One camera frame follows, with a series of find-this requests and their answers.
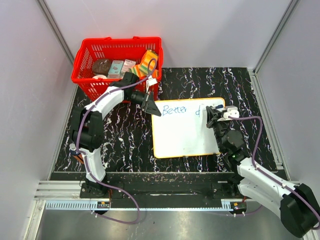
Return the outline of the white whiteboard with orange frame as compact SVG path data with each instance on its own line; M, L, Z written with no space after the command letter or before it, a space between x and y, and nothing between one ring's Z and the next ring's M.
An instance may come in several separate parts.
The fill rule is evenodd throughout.
M221 97L157 100L161 116L152 115L153 154L157 159L219 154L206 107L225 105Z

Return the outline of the blue capped whiteboard marker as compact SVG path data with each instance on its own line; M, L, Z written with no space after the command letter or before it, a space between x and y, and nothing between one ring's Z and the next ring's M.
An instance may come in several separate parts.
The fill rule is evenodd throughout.
M224 106L223 106L222 104L220 104L220 105L217 105L217 106L212 106L211 108L212 108L213 110L217 110L217 109L223 109Z

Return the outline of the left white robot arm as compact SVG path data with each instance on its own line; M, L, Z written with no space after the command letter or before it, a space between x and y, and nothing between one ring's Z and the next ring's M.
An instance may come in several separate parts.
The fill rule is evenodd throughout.
M106 171L102 164L101 146L105 140L104 119L114 107L123 101L140 105L147 114L160 117L153 92L142 92L135 87L148 78L140 79L131 72L126 72L119 81L113 81L106 91L85 107L76 107L72 113L70 138L73 152L80 154L86 169L86 178L91 185L91 192L98 198L107 195L108 185L103 182Z

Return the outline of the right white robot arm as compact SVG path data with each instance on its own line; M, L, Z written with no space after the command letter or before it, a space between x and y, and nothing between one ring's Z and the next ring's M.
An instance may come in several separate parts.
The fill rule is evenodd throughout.
M304 183L294 184L277 176L244 151L245 142L240 131L230 129L230 121L241 121L235 106L207 106L206 127L212 129L218 151L234 176L227 186L233 198L248 197L273 212L282 225L295 237L302 238L309 231L320 228L320 205L312 189Z

